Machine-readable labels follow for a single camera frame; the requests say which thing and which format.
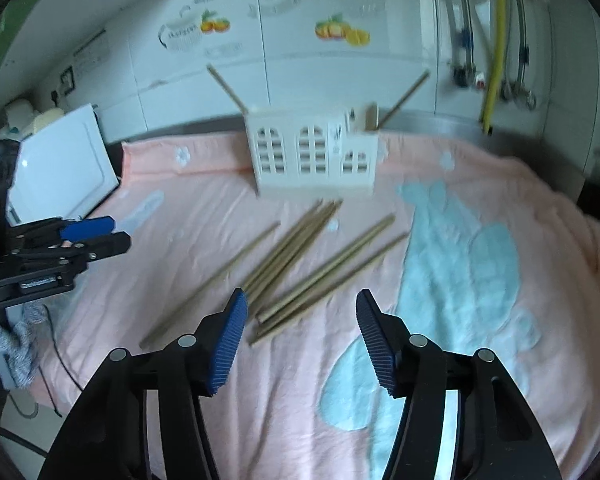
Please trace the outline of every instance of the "yellow pipe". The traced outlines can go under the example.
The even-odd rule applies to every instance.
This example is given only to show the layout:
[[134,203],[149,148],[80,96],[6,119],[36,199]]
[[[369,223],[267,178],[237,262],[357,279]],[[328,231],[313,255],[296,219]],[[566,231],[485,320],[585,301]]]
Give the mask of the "yellow pipe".
[[488,134],[491,128],[491,117],[498,99],[504,72],[504,54],[507,44],[507,0],[496,0],[496,48],[493,56],[493,67],[487,97],[482,110],[482,130]]

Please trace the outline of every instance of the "white floor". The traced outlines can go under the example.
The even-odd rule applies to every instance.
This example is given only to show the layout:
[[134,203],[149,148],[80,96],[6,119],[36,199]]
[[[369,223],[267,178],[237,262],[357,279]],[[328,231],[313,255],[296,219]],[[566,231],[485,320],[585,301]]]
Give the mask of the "white floor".
[[[28,415],[34,412],[35,402],[29,392],[26,390],[15,390],[11,395],[23,413]],[[59,418],[54,410],[42,405],[39,406],[38,414],[34,418],[30,420],[23,418],[15,409],[11,399],[7,399],[0,424],[5,430],[9,430],[48,451],[63,421],[64,419]],[[0,437],[0,444],[24,475],[24,478],[27,480],[36,480],[38,478],[44,462],[44,459],[40,455],[4,437]]]

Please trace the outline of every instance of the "lemon print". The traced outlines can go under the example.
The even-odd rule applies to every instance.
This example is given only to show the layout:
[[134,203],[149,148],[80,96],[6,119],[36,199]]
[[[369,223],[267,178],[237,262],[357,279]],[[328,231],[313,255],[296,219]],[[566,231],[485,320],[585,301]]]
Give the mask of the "lemon print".
[[345,35],[345,40],[351,46],[365,46],[371,41],[371,34],[360,28],[350,28]]

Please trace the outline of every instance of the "silver bolt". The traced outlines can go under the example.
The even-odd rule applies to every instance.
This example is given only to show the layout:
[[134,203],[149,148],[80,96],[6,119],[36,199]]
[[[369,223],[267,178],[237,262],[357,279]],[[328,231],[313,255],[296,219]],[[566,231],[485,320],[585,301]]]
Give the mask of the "silver bolt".
[[492,363],[496,355],[491,350],[483,348],[478,352],[478,357],[487,363]]
[[413,334],[409,338],[409,343],[411,343],[414,346],[417,346],[418,348],[425,347],[428,342],[429,342],[429,340],[426,337],[424,337],[422,334]]
[[178,339],[178,344],[180,346],[182,346],[183,348],[188,348],[190,346],[195,345],[196,341],[197,341],[196,336],[187,334],[187,335],[181,336],[180,339]]
[[126,357],[126,350],[124,348],[116,348],[109,354],[109,359],[112,361],[122,361]]

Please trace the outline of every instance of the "pink cloth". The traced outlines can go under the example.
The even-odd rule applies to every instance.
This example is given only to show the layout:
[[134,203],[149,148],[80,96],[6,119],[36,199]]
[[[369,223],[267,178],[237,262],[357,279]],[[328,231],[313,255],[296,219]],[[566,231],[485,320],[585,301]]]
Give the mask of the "pink cloth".
[[[480,220],[507,225],[520,255],[516,306],[533,313],[542,337],[522,352],[527,396],[565,479],[575,479],[600,450],[600,224],[552,192],[522,163],[464,142],[384,134],[388,156],[374,195],[344,201],[337,228],[294,268],[285,290],[379,219],[395,224],[365,251],[408,231],[413,207],[395,192],[404,182],[444,180]],[[449,156],[450,170],[442,163]],[[234,287],[308,209],[311,200],[264,200],[254,192],[244,134],[167,137],[125,145],[120,188],[95,213],[132,230],[123,256],[95,262],[64,298],[59,350],[86,384],[117,346],[138,343],[166,310],[185,301],[215,269],[279,219],[282,226],[218,286],[192,304],[162,343],[193,332],[221,309]],[[240,343],[228,383],[203,399],[207,431],[223,479],[366,478],[366,431],[340,431],[316,405],[334,363],[359,335],[354,298],[371,289],[383,310],[398,296],[408,243],[323,301],[273,340]],[[40,348],[52,395],[64,410],[78,391],[47,343]],[[48,403],[42,382],[32,392]],[[164,476],[157,399],[150,396],[152,467]]]

